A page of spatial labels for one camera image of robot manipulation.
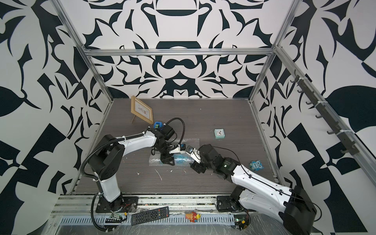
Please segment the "small teal alarm clock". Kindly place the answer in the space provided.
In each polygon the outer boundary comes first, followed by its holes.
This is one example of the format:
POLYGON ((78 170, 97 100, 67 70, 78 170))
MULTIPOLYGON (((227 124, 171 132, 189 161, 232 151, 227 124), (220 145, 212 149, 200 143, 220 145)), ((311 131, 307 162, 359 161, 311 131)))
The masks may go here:
POLYGON ((224 139, 225 138, 225 131, 223 128, 215 129, 214 136, 216 139, 224 139))

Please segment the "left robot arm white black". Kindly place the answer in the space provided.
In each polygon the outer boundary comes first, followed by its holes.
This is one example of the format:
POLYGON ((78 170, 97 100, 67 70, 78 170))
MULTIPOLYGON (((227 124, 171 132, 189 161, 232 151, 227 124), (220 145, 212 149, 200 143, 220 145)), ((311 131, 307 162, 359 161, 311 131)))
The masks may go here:
POLYGON ((123 137, 106 135, 97 147, 84 160, 81 174, 92 178, 99 187, 99 191, 109 203, 120 201, 121 191, 118 187, 116 173, 123 156, 143 148, 153 148, 159 152, 163 164, 175 165, 173 154, 170 151, 178 146, 173 146, 168 140, 175 134, 169 125, 162 128, 148 128, 146 131, 123 137))

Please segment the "black wall hook rail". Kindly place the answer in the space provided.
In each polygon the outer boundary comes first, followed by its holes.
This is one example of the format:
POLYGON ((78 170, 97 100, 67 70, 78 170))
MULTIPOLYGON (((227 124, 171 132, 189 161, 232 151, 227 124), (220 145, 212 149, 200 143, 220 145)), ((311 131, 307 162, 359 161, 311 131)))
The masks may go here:
POLYGON ((308 101, 306 104, 314 107, 318 111, 319 115, 316 115, 315 117, 317 119, 322 118, 330 127, 330 131, 327 131, 327 134, 336 135, 336 137, 343 144, 345 150, 342 150, 341 153, 349 153, 353 156, 358 154, 360 151, 356 146, 355 138, 351 136, 352 131, 341 123, 338 114, 330 106, 329 102, 321 96, 319 91, 312 85, 309 79, 307 77, 295 75, 292 83, 295 83, 300 87, 298 93, 305 94, 307 96, 308 101))

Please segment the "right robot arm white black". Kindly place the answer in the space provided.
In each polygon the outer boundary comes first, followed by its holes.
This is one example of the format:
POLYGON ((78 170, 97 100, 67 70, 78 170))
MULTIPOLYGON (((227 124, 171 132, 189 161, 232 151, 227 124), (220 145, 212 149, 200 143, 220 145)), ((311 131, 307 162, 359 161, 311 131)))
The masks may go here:
POLYGON ((194 162, 197 173, 212 170, 219 178, 237 187, 234 200, 245 209, 272 217, 293 235, 309 235, 317 208, 308 193, 300 186, 289 188, 267 180, 242 165, 239 159, 222 157, 212 145, 199 149, 187 146, 186 152, 194 162))

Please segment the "black remote control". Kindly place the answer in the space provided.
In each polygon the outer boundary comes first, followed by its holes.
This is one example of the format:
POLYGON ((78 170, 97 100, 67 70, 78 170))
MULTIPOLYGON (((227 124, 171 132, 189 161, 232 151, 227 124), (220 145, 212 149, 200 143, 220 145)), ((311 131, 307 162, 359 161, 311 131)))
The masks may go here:
POLYGON ((135 213, 131 216, 131 225, 140 225, 169 217, 169 207, 162 207, 135 213))

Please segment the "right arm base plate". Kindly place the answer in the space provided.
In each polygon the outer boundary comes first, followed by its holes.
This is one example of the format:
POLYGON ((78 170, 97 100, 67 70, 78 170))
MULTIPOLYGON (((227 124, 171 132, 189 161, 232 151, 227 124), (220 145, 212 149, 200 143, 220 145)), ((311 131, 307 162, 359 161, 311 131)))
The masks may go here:
POLYGON ((219 212, 241 212, 244 210, 239 202, 239 198, 233 198, 231 196, 217 196, 216 209, 219 212))

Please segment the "blue tape dispenser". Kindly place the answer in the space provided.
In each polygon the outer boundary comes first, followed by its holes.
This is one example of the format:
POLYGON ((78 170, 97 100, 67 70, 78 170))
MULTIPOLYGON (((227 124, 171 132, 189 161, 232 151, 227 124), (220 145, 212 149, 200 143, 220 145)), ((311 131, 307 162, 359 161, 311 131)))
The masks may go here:
POLYGON ((163 123, 161 121, 156 121, 153 125, 154 129, 158 129, 158 128, 161 128, 161 127, 163 127, 163 123))

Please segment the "blue liquid bottle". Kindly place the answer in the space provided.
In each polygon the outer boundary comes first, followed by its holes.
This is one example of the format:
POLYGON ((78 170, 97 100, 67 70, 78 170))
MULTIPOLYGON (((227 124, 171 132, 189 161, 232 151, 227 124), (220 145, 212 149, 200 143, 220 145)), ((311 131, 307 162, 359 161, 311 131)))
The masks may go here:
POLYGON ((176 165, 188 165, 189 163, 193 162, 193 159, 191 157, 183 155, 174 156, 174 160, 176 165))

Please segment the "blue owl figurine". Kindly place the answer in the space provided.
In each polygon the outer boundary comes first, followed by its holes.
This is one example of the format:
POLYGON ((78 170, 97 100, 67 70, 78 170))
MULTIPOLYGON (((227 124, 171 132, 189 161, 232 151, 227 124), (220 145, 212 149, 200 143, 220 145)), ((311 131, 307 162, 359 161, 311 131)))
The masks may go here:
POLYGON ((264 169, 264 166, 262 165, 262 163, 261 163, 260 160, 252 161, 249 164, 249 166, 250 166, 250 168, 251 168, 252 171, 259 171, 259 170, 264 169))

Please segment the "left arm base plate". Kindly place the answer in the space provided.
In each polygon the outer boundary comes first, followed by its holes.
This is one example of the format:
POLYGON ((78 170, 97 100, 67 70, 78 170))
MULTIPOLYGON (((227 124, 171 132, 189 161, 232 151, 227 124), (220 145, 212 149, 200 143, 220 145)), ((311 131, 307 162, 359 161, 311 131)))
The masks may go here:
POLYGON ((137 196, 119 197, 113 202, 108 202, 103 196, 99 197, 96 213, 110 212, 135 212, 138 207, 139 198, 137 196))

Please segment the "black electronics box green led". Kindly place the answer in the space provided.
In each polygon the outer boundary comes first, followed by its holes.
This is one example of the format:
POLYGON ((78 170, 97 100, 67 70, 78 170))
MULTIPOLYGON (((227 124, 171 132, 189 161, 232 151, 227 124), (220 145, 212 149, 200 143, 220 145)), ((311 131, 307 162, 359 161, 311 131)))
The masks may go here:
POLYGON ((249 226, 251 219, 248 214, 236 214, 234 215, 234 221, 234 228, 242 231, 249 226))

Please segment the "small red yellow toy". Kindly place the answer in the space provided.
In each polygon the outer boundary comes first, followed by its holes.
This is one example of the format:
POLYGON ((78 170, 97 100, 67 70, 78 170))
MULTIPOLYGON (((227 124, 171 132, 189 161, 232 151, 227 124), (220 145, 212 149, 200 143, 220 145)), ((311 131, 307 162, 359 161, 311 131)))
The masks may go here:
POLYGON ((201 214, 196 213, 194 211, 185 214, 185 219, 187 219, 189 222, 192 222, 192 223, 198 222, 200 218, 201 218, 201 214))

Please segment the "wooden picture frame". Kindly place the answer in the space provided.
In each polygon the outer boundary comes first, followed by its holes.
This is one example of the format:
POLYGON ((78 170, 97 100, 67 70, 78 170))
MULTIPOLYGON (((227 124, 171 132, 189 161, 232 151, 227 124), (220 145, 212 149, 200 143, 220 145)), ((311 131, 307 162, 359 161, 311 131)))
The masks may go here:
POLYGON ((152 108, 135 96, 131 97, 131 113, 148 124, 154 123, 152 108))

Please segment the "small green circuit board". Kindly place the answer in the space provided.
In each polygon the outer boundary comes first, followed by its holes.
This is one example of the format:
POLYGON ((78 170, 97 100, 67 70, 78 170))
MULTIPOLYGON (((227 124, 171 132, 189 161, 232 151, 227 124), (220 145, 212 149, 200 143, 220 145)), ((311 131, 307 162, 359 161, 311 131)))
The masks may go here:
POLYGON ((105 219, 105 224, 110 223, 123 223, 127 220, 127 214, 124 216, 118 214, 112 214, 109 218, 105 219))

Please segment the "clear bubble wrap sheet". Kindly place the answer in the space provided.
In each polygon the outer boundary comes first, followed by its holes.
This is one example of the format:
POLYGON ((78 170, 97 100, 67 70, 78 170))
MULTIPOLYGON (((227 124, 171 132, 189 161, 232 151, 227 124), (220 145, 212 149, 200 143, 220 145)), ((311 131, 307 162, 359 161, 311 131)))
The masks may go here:
MULTIPOLYGON (((183 139, 182 144, 186 144, 187 146, 192 146, 192 147, 198 149, 200 147, 200 139, 199 138, 183 139)), ((176 156, 176 155, 189 156, 186 152, 184 154, 179 154, 179 153, 173 154, 173 156, 176 156)), ((163 164, 160 160, 160 153, 155 152, 154 155, 152 155, 152 154, 150 155, 149 166, 168 166, 168 164, 163 164)), ((175 164, 175 166, 190 166, 190 163, 186 164, 186 165, 176 165, 175 164)))

